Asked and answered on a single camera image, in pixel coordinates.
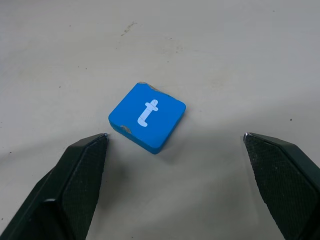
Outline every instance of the white table surface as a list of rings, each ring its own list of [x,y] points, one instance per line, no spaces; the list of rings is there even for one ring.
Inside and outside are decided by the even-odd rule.
[[[107,132],[87,240],[283,240],[242,136],[292,142],[320,165],[319,8],[319,0],[2,0],[0,232],[65,147]],[[108,122],[139,81],[187,105],[158,155]]]

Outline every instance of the white surface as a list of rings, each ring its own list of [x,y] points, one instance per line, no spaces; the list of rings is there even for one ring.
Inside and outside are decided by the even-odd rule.
[[[107,132],[88,240],[283,240],[242,135],[295,143],[320,165],[319,8],[318,0],[2,0],[0,231],[65,147]],[[187,105],[158,155],[108,123],[139,81]]]

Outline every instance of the block top face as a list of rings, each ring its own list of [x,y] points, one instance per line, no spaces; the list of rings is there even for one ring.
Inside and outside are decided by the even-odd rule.
[[[145,82],[137,83],[110,113],[111,125],[153,149],[161,148],[186,105]]]

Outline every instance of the blue block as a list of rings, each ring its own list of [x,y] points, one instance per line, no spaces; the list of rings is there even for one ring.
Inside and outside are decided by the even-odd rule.
[[[186,105],[145,82],[138,82],[109,115],[111,126],[157,154],[186,110]]]

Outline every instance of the blue foam cube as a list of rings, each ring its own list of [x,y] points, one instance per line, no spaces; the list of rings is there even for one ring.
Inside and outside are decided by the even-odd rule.
[[[138,82],[108,119],[117,132],[157,154],[185,110],[183,102],[145,82]]]

